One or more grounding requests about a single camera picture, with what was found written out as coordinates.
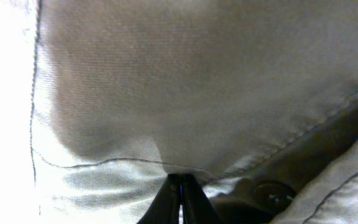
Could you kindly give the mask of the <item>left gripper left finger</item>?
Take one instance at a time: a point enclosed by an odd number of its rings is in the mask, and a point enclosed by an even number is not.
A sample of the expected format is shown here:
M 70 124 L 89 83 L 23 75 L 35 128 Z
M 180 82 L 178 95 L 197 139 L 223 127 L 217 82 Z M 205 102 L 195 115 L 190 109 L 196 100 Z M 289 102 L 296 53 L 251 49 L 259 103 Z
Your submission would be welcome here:
M 180 205 L 180 177 L 176 174 L 169 174 L 137 224 L 179 224 Z

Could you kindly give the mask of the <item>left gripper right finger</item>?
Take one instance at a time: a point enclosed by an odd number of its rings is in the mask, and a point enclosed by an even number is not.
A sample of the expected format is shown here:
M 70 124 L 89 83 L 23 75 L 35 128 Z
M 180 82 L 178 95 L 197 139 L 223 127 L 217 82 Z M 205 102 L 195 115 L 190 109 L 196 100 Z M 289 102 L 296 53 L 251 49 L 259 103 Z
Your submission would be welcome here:
M 200 184 L 191 174 L 182 176 L 181 204 L 185 224 L 224 224 Z

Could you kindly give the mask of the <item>khaki green shorts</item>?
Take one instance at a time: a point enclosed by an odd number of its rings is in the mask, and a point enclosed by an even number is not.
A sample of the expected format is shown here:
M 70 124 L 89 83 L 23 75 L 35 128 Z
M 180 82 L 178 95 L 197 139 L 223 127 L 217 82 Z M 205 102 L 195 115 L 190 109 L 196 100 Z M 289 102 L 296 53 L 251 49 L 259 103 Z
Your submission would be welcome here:
M 37 2 L 40 223 L 137 223 L 191 174 L 226 223 L 358 223 L 358 0 Z

